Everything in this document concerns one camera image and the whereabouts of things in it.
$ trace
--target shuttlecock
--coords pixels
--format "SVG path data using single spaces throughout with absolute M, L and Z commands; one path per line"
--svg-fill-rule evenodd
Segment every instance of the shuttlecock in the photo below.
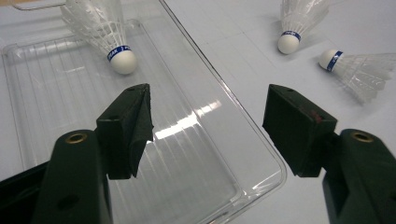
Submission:
M 120 0 L 66 0 L 61 11 L 69 29 L 107 55 L 116 72 L 136 69 L 136 57 L 125 43 Z
M 329 12 L 329 0 L 282 0 L 280 19 L 283 34 L 277 47 L 284 54 L 297 50 L 303 36 Z
M 344 55 L 342 51 L 330 49 L 320 55 L 319 64 L 339 76 L 361 102 L 369 103 L 391 78 L 396 54 Z

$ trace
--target clear plastic container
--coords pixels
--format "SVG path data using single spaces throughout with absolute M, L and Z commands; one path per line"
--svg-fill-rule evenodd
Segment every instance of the clear plastic container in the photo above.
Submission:
M 166 4 L 134 3 L 129 76 L 67 31 L 3 49 L 23 169 L 47 161 L 63 133 L 93 130 L 124 89 L 149 83 L 154 141 L 137 179 L 110 181 L 115 223 L 227 222 L 284 183 L 284 164 Z

